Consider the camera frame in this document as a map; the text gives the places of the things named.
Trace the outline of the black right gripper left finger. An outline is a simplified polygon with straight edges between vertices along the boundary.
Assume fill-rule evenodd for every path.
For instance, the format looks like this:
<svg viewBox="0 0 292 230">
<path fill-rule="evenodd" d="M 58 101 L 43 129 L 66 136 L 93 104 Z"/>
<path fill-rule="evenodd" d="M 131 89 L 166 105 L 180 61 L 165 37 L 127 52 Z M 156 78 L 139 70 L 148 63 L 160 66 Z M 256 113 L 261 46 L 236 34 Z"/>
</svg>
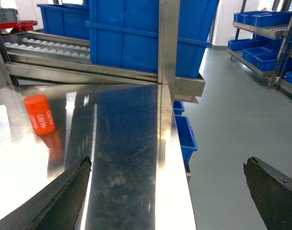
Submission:
<svg viewBox="0 0 292 230">
<path fill-rule="evenodd" d="M 41 191 L 0 220 L 0 230 L 73 230 L 89 181 L 89 157 L 78 159 Z"/>
</svg>

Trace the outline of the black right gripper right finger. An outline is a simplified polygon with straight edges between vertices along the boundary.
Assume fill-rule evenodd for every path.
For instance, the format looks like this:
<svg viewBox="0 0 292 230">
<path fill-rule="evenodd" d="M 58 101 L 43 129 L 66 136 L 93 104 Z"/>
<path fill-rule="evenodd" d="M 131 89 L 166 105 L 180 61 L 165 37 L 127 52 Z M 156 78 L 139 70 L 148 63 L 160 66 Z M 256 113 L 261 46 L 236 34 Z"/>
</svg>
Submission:
<svg viewBox="0 0 292 230">
<path fill-rule="evenodd" d="M 292 230 L 292 178 L 257 157 L 244 174 L 251 197 L 268 230 Z"/>
</svg>

